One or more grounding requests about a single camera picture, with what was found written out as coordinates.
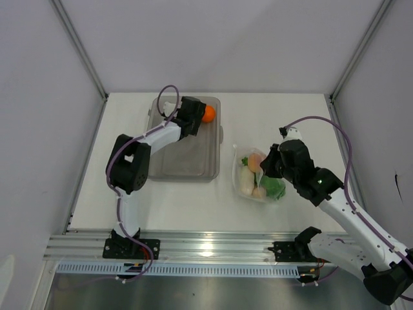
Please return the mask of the peach fruit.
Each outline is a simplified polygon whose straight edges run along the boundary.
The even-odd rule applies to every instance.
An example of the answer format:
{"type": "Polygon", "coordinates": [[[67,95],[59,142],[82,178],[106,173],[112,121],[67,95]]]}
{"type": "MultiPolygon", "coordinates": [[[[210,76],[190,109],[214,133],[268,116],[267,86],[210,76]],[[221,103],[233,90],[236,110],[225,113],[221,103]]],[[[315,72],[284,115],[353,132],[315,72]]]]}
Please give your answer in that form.
{"type": "Polygon", "coordinates": [[[265,155],[262,153],[253,152],[248,156],[247,165],[250,171],[253,173],[260,173],[263,171],[261,168],[261,163],[264,161],[265,155]]]}

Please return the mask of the orange fruit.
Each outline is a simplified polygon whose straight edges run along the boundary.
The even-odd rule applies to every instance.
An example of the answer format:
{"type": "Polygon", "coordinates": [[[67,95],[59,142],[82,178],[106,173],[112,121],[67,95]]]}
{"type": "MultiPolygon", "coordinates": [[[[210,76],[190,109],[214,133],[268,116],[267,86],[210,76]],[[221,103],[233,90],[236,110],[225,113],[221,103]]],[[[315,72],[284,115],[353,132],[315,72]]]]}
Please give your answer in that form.
{"type": "Polygon", "coordinates": [[[207,105],[205,107],[205,113],[201,119],[201,121],[203,123],[211,123],[214,121],[216,117],[216,110],[214,107],[212,107],[211,105],[207,105]]]}

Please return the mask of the green lettuce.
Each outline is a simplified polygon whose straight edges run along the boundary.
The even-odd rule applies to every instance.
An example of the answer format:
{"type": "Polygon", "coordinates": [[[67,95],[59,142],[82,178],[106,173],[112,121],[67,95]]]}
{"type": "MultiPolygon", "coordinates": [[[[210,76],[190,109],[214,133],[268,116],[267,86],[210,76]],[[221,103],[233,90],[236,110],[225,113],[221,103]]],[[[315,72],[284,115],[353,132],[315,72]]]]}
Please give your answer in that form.
{"type": "Polygon", "coordinates": [[[260,180],[259,186],[264,188],[266,198],[269,200],[279,200],[286,194],[286,185],[282,179],[263,176],[260,180]]]}

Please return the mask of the clear zip top bag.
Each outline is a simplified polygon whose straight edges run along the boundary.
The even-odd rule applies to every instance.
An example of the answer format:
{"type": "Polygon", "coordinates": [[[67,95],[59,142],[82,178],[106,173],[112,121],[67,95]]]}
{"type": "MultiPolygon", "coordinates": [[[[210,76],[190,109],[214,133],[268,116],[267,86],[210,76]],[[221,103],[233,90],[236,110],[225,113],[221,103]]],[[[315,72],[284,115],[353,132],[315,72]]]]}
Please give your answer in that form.
{"type": "MultiPolygon", "coordinates": [[[[275,203],[276,201],[278,201],[278,200],[276,201],[269,200],[268,198],[256,199],[253,196],[245,196],[244,194],[241,193],[240,188],[239,188],[239,171],[242,167],[241,159],[244,157],[248,157],[253,152],[262,153],[262,155],[265,155],[265,154],[257,148],[240,147],[238,145],[233,145],[233,148],[234,148],[234,160],[232,164],[232,184],[233,184],[235,192],[241,197],[244,197],[246,199],[253,200],[259,203],[275,203]]],[[[255,174],[255,180],[254,180],[255,187],[260,187],[259,186],[260,180],[264,176],[263,171],[260,173],[254,173],[254,174],[255,174]]]]}

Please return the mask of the white radish green leaves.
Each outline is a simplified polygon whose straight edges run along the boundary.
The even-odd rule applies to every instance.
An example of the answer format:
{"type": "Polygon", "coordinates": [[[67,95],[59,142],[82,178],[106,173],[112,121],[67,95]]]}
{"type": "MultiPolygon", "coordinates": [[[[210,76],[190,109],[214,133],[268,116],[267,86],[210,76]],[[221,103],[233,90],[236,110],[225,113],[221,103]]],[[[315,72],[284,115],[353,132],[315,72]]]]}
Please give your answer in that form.
{"type": "Polygon", "coordinates": [[[242,167],[239,171],[239,188],[245,196],[251,196],[255,188],[255,174],[248,168],[248,158],[241,159],[242,167]]]}

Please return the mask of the small beige mushroom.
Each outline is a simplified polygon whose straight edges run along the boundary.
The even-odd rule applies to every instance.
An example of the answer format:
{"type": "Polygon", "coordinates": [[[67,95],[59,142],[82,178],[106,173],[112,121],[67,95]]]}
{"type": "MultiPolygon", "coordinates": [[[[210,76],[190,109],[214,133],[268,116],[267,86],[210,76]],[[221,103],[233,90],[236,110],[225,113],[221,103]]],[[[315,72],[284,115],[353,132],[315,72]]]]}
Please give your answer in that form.
{"type": "Polygon", "coordinates": [[[264,199],[267,196],[266,190],[261,187],[255,187],[252,191],[252,196],[256,199],[264,199]]]}

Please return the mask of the clear grey plastic bin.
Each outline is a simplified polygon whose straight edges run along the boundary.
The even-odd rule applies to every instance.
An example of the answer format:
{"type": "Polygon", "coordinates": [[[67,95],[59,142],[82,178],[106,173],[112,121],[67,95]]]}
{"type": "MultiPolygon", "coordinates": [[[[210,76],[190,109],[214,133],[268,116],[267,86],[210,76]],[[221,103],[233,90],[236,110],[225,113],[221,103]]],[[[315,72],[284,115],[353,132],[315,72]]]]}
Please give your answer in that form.
{"type": "Polygon", "coordinates": [[[210,182],[219,174],[223,142],[221,102],[212,96],[193,96],[214,108],[216,116],[202,123],[196,136],[171,143],[151,156],[148,178],[153,181],[210,182]]]}

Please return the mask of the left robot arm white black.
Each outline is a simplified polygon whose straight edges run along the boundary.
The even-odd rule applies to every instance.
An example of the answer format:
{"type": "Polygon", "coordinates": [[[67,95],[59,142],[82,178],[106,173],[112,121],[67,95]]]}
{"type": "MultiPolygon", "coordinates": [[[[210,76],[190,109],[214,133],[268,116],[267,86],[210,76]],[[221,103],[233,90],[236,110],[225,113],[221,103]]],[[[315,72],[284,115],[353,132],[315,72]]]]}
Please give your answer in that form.
{"type": "Polygon", "coordinates": [[[153,259],[155,248],[140,240],[137,192],[148,179],[151,155],[187,136],[196,136],[206,104],[184,96],[175,105],[165,103],[156,127],[133,138],[117,137],[106,166],[106,182],[116,194],[117,223],[105,241],[103,258],[153,259]]]}

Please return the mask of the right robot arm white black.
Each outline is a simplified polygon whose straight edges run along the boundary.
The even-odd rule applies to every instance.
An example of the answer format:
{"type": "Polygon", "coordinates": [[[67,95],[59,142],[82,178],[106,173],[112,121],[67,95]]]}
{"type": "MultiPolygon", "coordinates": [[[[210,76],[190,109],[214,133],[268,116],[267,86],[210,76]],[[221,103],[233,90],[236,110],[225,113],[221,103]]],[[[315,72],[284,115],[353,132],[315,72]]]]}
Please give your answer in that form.
{"type": "Polygon", "coordinates": [[[295,238],[295,254],[331,262],[359,278],[379,302],[392,305],[412,285],[412,250],[389,235],[346,192],[330,170],[314,165],[300,139],[273,144],[261,162],[264,175],[283,178],[297,193],[334,219],[356,247],[308,227],[295,238]]]}

